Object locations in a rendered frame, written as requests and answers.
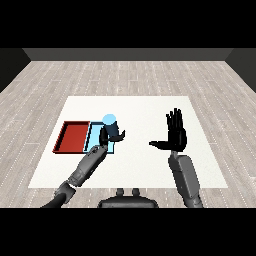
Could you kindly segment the light blue shallow open box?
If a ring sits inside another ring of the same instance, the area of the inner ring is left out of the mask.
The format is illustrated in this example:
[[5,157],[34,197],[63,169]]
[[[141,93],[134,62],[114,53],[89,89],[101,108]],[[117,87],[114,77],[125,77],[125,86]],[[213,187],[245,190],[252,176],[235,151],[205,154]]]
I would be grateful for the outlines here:
[[100,130],[104,123],[100,121],[91,122],[84,143],[84,153],[88,153],[93,146],[99,145]]

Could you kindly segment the dark grey robot body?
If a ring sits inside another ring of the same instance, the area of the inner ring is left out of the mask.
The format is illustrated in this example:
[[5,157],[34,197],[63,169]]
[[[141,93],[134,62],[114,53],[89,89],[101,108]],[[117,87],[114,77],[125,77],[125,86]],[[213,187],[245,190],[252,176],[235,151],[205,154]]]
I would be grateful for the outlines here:
[[124,189],[118,188],[116,195],[101,200],[98,208],[158,208],[158,204],[155,200],[142,197],[138,188],[132,189],[131,196],[125,196]]

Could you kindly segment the red shallow open box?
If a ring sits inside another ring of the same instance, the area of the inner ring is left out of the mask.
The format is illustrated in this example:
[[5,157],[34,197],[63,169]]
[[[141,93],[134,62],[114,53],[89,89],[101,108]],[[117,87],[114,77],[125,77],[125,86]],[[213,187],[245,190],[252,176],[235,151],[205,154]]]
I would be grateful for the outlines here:
[[82,154],[89,124],[89,121],[65,121],[56,140],[53,153]]

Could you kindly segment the blue can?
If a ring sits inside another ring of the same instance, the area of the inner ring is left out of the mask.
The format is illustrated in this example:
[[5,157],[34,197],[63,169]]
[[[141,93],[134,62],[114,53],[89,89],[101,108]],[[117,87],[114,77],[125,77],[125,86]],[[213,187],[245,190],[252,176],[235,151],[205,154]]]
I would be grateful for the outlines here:
[[105,129],[110,137],[119,135],[119,128],[114,114],[106,114],[103,117],[102,122],[104,123]]

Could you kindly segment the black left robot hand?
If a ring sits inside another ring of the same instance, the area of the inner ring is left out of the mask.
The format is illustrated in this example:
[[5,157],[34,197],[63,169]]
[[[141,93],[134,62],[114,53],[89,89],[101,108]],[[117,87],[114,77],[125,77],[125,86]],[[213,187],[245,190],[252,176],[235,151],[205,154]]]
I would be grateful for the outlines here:
[[102,127],[99,135],[99,143],[101,146],[107,146],[109,142],[120,142],[124,139],[124,137],[125,132],[122,132],[121,135],[108,137],[107,130],[104,127]]

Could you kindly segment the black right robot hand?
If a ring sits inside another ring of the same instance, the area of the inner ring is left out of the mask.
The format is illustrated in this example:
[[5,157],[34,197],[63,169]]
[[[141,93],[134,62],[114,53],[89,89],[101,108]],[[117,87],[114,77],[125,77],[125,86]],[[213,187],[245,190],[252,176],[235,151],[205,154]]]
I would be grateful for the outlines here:
[[171,150],[183,152],[187,145],[186,130],[183,127],[182,112],[175,108],[166,115],[168,140],[167,141],[150,141],[149,144],[160,150]]

